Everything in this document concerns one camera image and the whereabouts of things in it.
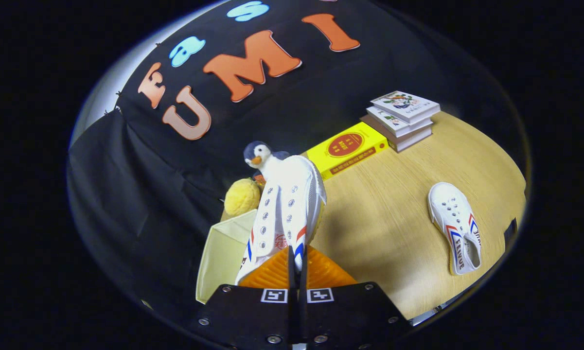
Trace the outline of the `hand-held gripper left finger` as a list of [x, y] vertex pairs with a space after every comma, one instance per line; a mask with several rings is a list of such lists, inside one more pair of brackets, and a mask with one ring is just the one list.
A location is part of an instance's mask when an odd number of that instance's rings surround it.
[[300, 343], [293, 250], [283, 256], [290, 288], [221, 284], [189, 322], [189, 331], [216, 348], [293, 348]]

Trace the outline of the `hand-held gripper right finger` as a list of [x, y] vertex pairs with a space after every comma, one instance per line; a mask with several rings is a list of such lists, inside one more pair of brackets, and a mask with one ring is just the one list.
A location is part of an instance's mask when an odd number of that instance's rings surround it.
[[394, 350], [413, 327], [374, 281], [311, 288], [316, 257], [308, 246], [299, 284], [299, 334], [308, 350]]

